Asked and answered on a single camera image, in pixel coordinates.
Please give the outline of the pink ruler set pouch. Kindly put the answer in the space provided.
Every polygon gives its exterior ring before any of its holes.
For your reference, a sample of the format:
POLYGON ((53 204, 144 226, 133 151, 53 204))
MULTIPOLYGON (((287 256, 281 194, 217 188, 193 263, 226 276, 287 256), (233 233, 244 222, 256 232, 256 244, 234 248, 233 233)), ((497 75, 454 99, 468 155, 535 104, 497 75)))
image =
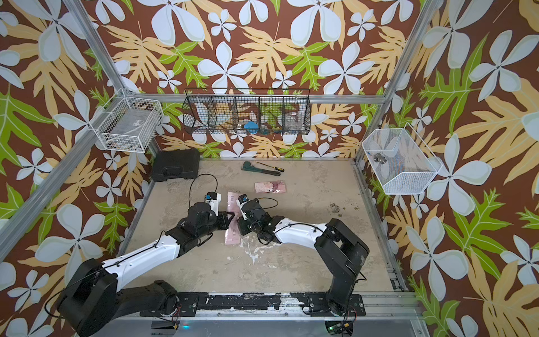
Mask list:
POLYGON ((227 211, 234 213, 234 218, 231 220, 228 229, 225 231, 225 245, 236 245, 241 241, 238 220, 241 218, 241 210, 237 204, 239 193, 228 192, 227 194, 227 211))

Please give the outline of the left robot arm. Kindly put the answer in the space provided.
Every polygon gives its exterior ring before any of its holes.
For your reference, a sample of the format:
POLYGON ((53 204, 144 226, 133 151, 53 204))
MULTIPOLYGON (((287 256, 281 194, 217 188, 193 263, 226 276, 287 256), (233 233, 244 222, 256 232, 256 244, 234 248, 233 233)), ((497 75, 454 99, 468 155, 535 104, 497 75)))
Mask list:
POLYGON ((91 336, 110 321, 133 313, 156 316, 175 313, 178 292, 163 280, 130 288, 133 280, 205 243, 215 231, 227 230, 233 212, 204 202, 188 209, 187 217, 157 240, 118 258, 82 263, 60 292, 57 310, 79 336, 91 336))

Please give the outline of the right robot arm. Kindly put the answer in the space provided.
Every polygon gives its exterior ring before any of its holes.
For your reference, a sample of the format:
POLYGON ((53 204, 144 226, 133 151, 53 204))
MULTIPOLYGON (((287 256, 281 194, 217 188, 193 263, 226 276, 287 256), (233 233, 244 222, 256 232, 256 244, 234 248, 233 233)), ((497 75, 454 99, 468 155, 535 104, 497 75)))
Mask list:
POLYGON ((328 223, 303 223, 283 216, 271 216, 259 199, 240 195, 237 205, 242 235, 254 233, 261 244, 297 244, 314 249, 333 276, 326 292, 329 310, 344 316, 361 270, 370 254, 369 247, 345 223, 336 218, 328 223))

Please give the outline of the green pipe wrench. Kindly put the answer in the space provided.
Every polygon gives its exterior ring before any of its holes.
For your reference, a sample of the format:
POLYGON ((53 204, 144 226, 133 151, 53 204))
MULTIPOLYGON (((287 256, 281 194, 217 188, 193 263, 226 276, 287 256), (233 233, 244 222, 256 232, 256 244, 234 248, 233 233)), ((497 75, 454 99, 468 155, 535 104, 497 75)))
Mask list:
POLYGON ((281 173, 279 171, 271 171, 266 170, 263 168, 254 167, 251 162, 245 161, 241 167, 242 171, 248 171, 248 172, 254 172, 254 173, 260 173, 260 174, 266 174, 270 176, 280 176, 281 173))

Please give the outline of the yellow black screwdriver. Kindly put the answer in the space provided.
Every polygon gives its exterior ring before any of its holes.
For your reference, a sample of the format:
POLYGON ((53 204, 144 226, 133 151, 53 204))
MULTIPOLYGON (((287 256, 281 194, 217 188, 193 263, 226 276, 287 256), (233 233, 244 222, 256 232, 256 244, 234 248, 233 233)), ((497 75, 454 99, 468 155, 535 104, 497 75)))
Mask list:
POLYGON ((265 166, 265 167, 268 167, 268 168, 273 169, 274 171, 278 171, 278 172, 280 172, 280 173, 285 172, 285 170, 284 170, 283 168, 275 167, 275 166, 272 166, 272 165, 270 165, 270 164, 265 164, 265 163, 263 163, 263 162, 261 162, 261 161, 257 161, 257 164, 263 165, 263 166, 265 166))

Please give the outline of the black plastic tool case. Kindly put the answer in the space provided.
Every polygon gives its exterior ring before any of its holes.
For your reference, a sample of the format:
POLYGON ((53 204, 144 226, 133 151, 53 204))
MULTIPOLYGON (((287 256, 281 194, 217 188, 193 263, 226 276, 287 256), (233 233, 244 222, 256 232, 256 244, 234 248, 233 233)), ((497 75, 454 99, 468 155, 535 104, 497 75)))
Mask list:
POLYGON ((176 178, 194 179, 198 176, 199 162, 197 149, 162 151, 154 160, 150 177, 155 182, 176 178))

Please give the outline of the blue object in basket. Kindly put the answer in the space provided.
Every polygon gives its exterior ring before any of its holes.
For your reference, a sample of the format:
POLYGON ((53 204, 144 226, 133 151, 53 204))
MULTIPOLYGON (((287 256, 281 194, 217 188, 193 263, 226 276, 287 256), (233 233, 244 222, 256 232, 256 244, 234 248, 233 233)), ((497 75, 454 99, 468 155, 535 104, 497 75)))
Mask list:
POLYGON ((250 134, 257 134, 260 131, 260 126, 255 122, 247 122, 244 125, 244 130, 250 134))

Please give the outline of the small dark object in basket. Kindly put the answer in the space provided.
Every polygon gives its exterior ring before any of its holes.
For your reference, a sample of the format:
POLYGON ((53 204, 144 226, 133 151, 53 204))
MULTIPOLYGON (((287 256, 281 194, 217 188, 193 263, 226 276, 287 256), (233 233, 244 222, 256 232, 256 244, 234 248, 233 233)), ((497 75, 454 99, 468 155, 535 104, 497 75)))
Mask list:
POLYGON ((374 154, 373 160, 375 161, 375 163, 379 164, 385 164, 387 162, 387 158, 381 153, 374 154))

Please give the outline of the white mesh basket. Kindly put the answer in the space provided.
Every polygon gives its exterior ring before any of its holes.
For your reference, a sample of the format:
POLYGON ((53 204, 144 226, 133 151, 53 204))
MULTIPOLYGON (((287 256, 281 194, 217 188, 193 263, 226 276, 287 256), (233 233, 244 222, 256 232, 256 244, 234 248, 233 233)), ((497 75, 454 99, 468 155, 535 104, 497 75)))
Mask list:
POLYGON ((410 124, 375 129, 363 140, 362 147, 386 195, 419 195, 442 168, 442 160, 410 124), (376 153, 383 154, 387 162, 375 163, 376 153))

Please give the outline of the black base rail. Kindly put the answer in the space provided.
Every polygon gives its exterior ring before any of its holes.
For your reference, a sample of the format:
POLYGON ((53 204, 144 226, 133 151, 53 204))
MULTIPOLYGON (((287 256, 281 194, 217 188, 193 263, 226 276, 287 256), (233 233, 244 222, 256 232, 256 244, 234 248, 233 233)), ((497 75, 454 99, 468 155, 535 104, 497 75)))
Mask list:
POLYGON ((174 296, 176 304, 164 313, 143 310, 142 317, 195 317, 206 311, 236 310, 243 313, 257 311, 284 312, 299 310, 300 314, 322 317, 336 316, 337 305, 331 304, 325 292, 277 293, 206 293, 182 292, 174 296))

